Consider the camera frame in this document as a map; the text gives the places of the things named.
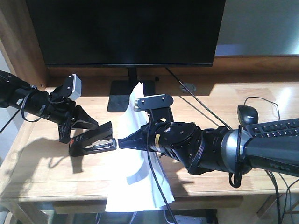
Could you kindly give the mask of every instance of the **black mouse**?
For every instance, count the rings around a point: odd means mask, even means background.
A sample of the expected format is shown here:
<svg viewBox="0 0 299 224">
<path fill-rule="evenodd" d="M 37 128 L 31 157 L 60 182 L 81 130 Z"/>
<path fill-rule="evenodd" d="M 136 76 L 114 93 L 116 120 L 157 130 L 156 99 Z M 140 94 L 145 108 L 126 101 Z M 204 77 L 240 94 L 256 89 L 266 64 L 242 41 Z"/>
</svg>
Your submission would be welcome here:
<svg viewBox="0 0 299 224">
<path fill-rule="evenodd" d="M 258 113 L 252 106 L 238 105 L 237 113 L 242 127 L 258 123 Z"/>
</svg>

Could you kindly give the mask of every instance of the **power strip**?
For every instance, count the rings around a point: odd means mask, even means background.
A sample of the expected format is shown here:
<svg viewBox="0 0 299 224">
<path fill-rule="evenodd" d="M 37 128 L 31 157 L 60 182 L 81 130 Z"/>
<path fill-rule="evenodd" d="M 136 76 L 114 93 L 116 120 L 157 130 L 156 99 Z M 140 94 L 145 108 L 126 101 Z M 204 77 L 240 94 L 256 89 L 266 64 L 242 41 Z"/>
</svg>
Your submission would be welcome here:
<svg viewBox="0 0 299 224">
<path fill-rule="evenodd" d="M 206 224 L 206 218 L 193 217 L 193 216 L 174 216 L 178 224 Z"/>
</svg>

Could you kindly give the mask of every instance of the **white paper sheet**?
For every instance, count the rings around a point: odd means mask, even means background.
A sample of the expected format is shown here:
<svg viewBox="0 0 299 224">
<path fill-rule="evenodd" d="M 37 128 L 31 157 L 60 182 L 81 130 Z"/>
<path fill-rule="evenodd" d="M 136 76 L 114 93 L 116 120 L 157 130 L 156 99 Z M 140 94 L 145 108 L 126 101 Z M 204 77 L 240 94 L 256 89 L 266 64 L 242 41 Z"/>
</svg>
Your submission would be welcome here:
<svg viewBox="0 0 299 224">
<path fill-rule="evenodd" d="M 119 120 L 118 138 L 125 138 L 148 122 L 147 114 L 135 112 L 135 99 L 143 97 L 143 85 L 139 83 L 130 95 L 129 106 Z M 108 195 L 106 211 L 131 212 L 158 210 L 165 203 L 150 170 L 146 151 L 117 149 L 114 164 L 114 180 Z M 157 179 L 168 203 L 174 201 L 167 178 L 155 153 L 150 153 Z"/>
</svg>

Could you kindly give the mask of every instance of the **black keyboard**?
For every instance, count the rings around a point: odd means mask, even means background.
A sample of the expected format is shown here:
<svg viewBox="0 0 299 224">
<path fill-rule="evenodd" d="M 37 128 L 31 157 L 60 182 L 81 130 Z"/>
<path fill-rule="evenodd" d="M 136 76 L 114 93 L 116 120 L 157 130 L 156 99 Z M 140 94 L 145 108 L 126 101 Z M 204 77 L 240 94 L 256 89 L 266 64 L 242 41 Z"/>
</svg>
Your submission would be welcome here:
<svg viewBox="0 0 299 224">
<path fill-rule="evenodd" d="M 246 125 L 244 129 L 255 138 L 299 136 L 299 118 Z"/>
</svg>

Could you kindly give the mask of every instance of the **monitor base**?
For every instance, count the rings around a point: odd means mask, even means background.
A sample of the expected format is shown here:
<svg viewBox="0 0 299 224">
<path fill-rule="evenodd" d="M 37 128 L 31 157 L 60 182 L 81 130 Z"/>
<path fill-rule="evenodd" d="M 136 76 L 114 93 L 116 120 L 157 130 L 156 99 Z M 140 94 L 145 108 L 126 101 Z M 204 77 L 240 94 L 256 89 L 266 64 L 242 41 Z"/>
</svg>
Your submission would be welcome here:
<svg viewBox="0 0 299 224">
<path fill-rule="evenodd" d="M 155 82 L 150 80 L 141 80 L 143 83 L 144 96 L 155 95 Z M 129 105 L 129 97 L 137 85 L 128 80 L 116 80 L 111 83 L 109 94 L 108 112 L 125 112 Z"/>
</svg>

